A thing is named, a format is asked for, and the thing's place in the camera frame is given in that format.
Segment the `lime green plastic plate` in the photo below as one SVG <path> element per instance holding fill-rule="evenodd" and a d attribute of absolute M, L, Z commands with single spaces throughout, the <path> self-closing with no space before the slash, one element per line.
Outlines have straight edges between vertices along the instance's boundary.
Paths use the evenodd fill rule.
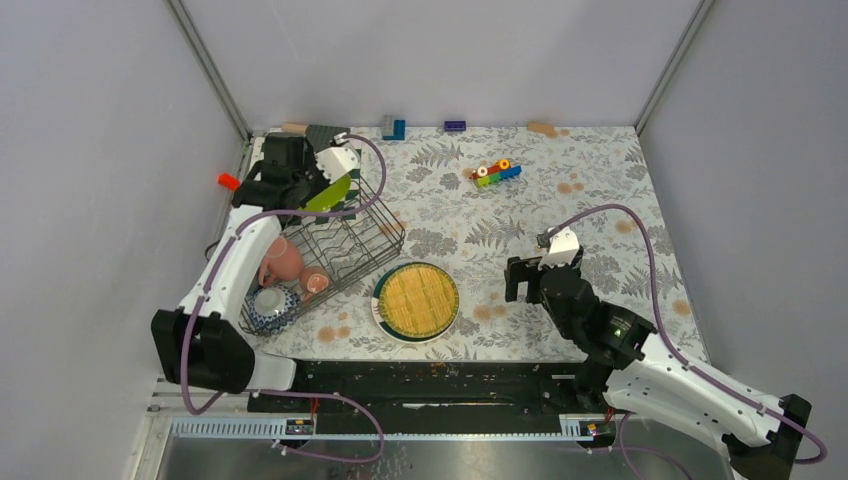
<path fill-rule="evenodd" d="M 341 177 L 336 182 L 329 185 L 326 189 L 318 193 L 310 199 L 304 207 L 303 211 L 309 212 L 327 212 L 339 203 L 343 203 L 348 192 L 351 189 L 352 178 L 350 175 Z"/>

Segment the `pink dotted mug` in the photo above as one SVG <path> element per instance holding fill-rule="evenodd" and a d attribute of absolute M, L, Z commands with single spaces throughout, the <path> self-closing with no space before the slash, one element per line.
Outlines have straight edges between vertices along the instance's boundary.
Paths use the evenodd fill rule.
<path fill-rule="evenodd" d="M 305 267 L 299 277 L 302 302 L 308 303 L 313 297 L 325 291 L 331 284 L 329 272 L 321 266 Z"/>

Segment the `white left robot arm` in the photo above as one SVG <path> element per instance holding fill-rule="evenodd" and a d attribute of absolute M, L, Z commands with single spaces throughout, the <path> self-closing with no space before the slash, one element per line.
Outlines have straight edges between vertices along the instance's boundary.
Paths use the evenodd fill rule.
<path fill-rule="evenodd" d="M 238 329 L 251 286 L 269 279 L 268 253 L 285 224 L 297 217 L 331 218 L 309 201 L 360 166 L 352 134 L 341 132 L 321 150 L 303 135 L 272 132 L 257 140 L 252 166 L 231 185 L 227 224 L 189 293 L 172 310 L 158 310 L 151 333 L 168 382 L 183 400 L 191 388 L 218 395 L 271 392 L 288 411 L 309 401 L 310 385 L 291 358 L 257 352 Z"/>

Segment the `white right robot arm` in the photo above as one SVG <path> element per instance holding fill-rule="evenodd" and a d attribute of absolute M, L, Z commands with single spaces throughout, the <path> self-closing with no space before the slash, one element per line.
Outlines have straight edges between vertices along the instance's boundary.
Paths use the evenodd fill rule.
<path fill-rule="evenodd" d="M 586 358 L 573 380 L 583 410 L 603 407 L 650 418 L 713 448 L 746 479 L 787 479 L 811 412 L 796 394 L 777 397 L 740 383 L 667 345 L 650 321 L 602 301 L 577 267 L 511 257 L 505 299 L 547 312 L 559 334 Z"/>

